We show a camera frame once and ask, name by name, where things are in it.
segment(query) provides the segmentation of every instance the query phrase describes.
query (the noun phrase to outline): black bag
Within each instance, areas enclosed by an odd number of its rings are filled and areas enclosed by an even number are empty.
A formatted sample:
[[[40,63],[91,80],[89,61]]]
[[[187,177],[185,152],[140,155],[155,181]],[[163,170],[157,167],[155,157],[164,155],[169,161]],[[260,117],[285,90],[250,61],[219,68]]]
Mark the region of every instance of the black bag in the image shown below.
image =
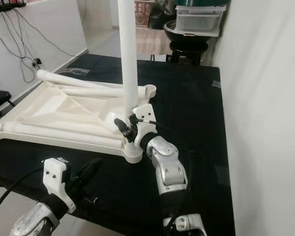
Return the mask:
[[[148,18],[148,27],[162,30],[163,25],[176,19],[175,8],[175,0],[156,0]]]

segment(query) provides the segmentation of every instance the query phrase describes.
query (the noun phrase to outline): black tablecloth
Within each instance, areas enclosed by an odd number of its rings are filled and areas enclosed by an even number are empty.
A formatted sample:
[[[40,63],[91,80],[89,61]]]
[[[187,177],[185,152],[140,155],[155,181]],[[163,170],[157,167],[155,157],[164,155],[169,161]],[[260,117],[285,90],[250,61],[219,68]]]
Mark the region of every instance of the black tablecloth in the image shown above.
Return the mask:
[[[79,70],[72,70],[64,75],[121,83],[118,58],[84,55],[70,67],[89,72],[81,74]],[[220,80],[219,69],[138,61],[138,77],[139,85],[157,87],[156,96],[150,101],[157,121],[177,131],[189,144],[194,168],[192,191],[208,235],[235,235],[222,96],[221,90],[212,86],[214,80]],[[180,149],[175,135],[161,129],[159,133]],[[129,164],[119,156],[0,140],[0,186],[9,186],[50,157],[67,159],[73,172],[93,158],[104,159],[87,187],[88,198],[98,198],[96,206],[84,200],[73,215],[129,236],[162,234],[155,169],[146,157],[138,164]],[[179,158],[188,172],[181,149]],[[25,180],[16,192],[39,199],[46,193],[42,175]]]

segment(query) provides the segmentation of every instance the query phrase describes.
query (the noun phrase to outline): white storage box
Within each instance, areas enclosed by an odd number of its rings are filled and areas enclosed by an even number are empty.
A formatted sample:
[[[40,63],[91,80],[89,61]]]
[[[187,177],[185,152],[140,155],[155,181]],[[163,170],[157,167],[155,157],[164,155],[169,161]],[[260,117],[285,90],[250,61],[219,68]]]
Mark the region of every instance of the white storage box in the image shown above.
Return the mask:
[[[226,6],[177,6],[176,31],[208,32],[219,31]]]

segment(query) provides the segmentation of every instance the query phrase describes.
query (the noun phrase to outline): metal joint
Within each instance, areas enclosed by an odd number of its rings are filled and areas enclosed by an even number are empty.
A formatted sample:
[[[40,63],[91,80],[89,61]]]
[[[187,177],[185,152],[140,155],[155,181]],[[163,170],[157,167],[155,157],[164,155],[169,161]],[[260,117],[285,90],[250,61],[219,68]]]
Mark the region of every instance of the metal joint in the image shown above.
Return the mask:
[[[186,172],[178,159],[178,149],[161,136],[157,136],[147,144],[147,155],[156,168],[159,192],[185,189]]]
[[[11,234],[13,236],[27,236],[34,233],[35,230],[42,229],[46,224],[46,219],[51,222],[52,229],[59,225],[59,220],[51,210],[43,203],[37,203],[29,213],[22,216],[13,226]]]

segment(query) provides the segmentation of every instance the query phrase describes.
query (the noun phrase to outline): black cable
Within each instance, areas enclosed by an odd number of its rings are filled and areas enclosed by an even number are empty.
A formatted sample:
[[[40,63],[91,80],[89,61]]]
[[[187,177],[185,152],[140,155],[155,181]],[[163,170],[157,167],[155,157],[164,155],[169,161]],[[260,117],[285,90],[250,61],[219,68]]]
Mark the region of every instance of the black cable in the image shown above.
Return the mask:
[[[67,54],[70,57],[81,57],[81,56],[75,56],[75,55],[71,55],[69,53],[67,53],[66,51],[62,50],[61,48],[59,48],[55,43],[53,43],[52,41],[50,41],[49,39],[47,39],[43,33],[41,31],[39,31],[38,28],[36,28],[35,26],[33,26],[30,22],[28,22],[28,20],[17,10],[17,9],[13,9],[15,12],[17,12],[22,18],[23,20],[29,25],[31,26],[33,29],[35,29],[47,42],[49,42],[50,44],[52,44],[55,48],[57,48],[59,51]]]
[[[22,28],[21,28],[21,24],[20,24],[20,18],[19,18],[19,15],[18,15],[17,13],[15,13],[16,16],[17,16],[17,18],[18,18],[19,31],[20,31],[20,33],[18,33],[18,31],[16,30],[16,28],[15,28],[15,26],[14,26],[14,24],[13,24],[13,21],[12,21],[12,19],[11,19],[11,17],[10,17],[6,12],[4,12],[4,14],[5,14],[6,17],[9,19],[9,21],[10,21],[10,23],[11,23],[11,25],[12,25],[12,27],[13,27],[15,33],[16,33],[16,35],[19,37],[19,39],[20,39],[20,41],[21,41],[21,43],[22,43],[22,45],[23,45],[23,50],[24,50],[24,52],[27,50],[27,51],[29,52],[30,56],[31,56],[32,58],[35,58],[34,55],[31,53],[31,51],[29,50],[28,46],[27,46],[27,45],[24,43],[24,41],[23,41],[23,34],[22,34]]]
[[[33,64],[36,64],[36,63],[35,63],[35,61],[34,61],[33,59],[27,57],[27,53],[26,53],[26,49],[25,49],[25,47],[24,47],[24,43],[22,43],[22,44],[23,44],[23,50],[24,50],[24,56],[22,56],[21,48],[20,48],[19,44],[17,43],[17,41],[16,41],[14,35],[13,35],[12,32],[11,32],[10,26],[8,25],[8,23],[7,23],[7,21],[6,21],[5,17],[4,17],[4,15],[3,15],[2,13],[1,13],[1,16],[2,16],[2,18],[3,18],[3,21],[4,21],[5,25],[6,25],[6,28],[7,28],[8,32],[9,32],[10,36],[12,37],[12,39],[13,39],[13,41],[14,41],[14,43],[15,43],[15,45],[16,45],[16,47],[18,48],[18,51],[19,51],[19,53],[20,53],[20,58],[21,58],[21,64],[20,64],[20,65],[21,65],[21,71],[22,71],[23,81],[24,81],[25,83],[29,84],[29,83],[31,83],[31,82],[33,82],[33,81],[35,80],[35,73],[34,73],[34,71],[32,70],[31,67],[29,67],[29,66],[27,66],[27,65],[25,64],[25,62],[23,61],[23,59],[30,59],[31,62],[32,62]],[[27,67],[27,68],[32,72],[33,77],[32,77],[32,79],[31,79],[30,81],[27,81],[27,80],[25,79],[24,69],[23,69],[23,66],[22,66],[22,65],[24,65],[25,67]]]
[[[4,47],[8,50],[8,52],[9,52],[10,54],[14,55],[14,56],[17,57],[17,58],[22,59],[22,57],[16,55],[15,53],[13,53],[13,52],[8,48],[8,46],[6,45],[6,43],[4,42],[4,40],[3,40],[1,37],[0,37],[0,41],[2,42],[2,44],[4,45]]]
[[[39,166],[37,167],[35,170],[27,173],[26,175],[22,176],[21,178],[19,178],[18,180],[16,180],[6,191],[5,193],[1,196],[0,198],[0,205],[1,203],[4,201],[4,199],[9,195],[9,193],[15,188],[15,186],[17,186],[18,184],[20,184],[20,182],[22,182],[24,179],[26,179],[27,177],[37,173],[37,172],[40,172],[40,171],[43,171],[43,167],[42,166]]]

